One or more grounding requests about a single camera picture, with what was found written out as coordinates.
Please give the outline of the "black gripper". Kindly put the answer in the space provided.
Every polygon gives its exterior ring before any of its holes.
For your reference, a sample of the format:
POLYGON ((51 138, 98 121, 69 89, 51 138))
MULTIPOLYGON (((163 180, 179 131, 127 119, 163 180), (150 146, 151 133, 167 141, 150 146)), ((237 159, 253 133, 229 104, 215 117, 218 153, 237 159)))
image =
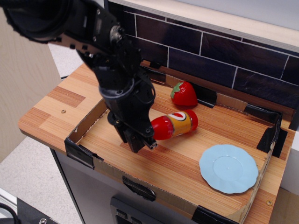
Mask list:
POLYGON ((133 77, 105 75, 99 90, 115 118, 129 127, 124 135, 131 151, 138 153, 144 146, 156 148, 149 119, 156 91, 146 70, 139 67, 133 77))

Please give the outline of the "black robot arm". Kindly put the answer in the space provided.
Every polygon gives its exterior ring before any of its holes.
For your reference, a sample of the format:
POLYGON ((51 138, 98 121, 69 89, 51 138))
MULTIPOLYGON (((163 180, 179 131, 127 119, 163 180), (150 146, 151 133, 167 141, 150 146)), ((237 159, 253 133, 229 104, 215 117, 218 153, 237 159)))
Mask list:
POLYGON ((77 51, 99 82, 109 123, 133 152, 157 146, 149 119, 154 86, 140 66, 140 50, 111 13, 93 0, 3 0, 0 6, 21 36, 77 51))

